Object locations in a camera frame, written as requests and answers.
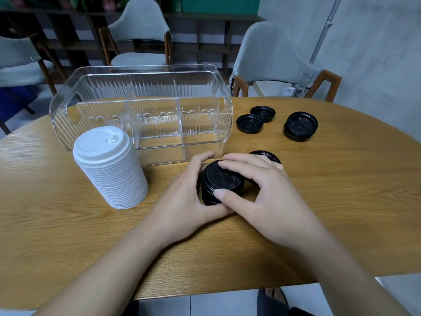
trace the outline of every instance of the green panel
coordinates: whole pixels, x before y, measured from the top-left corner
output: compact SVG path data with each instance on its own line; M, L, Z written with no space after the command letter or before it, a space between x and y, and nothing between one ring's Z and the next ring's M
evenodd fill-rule
M260 0L182 0L183 12L254 14Z

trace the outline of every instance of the white plastic lid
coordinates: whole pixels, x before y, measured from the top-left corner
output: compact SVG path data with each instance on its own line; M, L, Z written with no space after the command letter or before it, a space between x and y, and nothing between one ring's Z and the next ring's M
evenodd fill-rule
M118 127L96 127L76 139L73 157L82 164L99 164L118 158L130 143L127 133Z

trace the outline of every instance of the clear acrylic organizer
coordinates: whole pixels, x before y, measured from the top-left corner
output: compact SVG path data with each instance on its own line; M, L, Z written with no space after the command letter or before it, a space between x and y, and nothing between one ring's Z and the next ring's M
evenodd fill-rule
M221 157L232 130L232 98L210 64L77 69L50 103L57 137L73 150L82 133L117 126L142 166Z

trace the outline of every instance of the tiled floor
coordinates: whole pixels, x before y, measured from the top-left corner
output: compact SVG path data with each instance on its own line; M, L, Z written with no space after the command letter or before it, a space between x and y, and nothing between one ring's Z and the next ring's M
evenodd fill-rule
M29 106L36 112L22 110L6 122L11 131L48 114L51 93L40 86L38 98ZM250 91L250 96L257 96ZM0 131L0 138L5 135ZM421 273L382 277L380 282L413 315L421 316ZM332 315L319 284L283 287L291 307L299 307L316 316ZM139 314L143 316L256 316L257 290L223 292L141 301ZM29 316L33 311L0 310L0 316Z

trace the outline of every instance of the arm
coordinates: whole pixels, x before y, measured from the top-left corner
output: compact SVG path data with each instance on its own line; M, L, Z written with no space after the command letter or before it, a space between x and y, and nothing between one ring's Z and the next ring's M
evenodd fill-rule
M197 197L202 162L213 155L194 156L146 218L35 315L120 315L162 249L231 212L224 204L205 206Z
M256 201L228 190L215 196L269 240L297 250L320 282L335 315L409 315L323 226L283 171L265 156L228 154L219 165L253 179Z

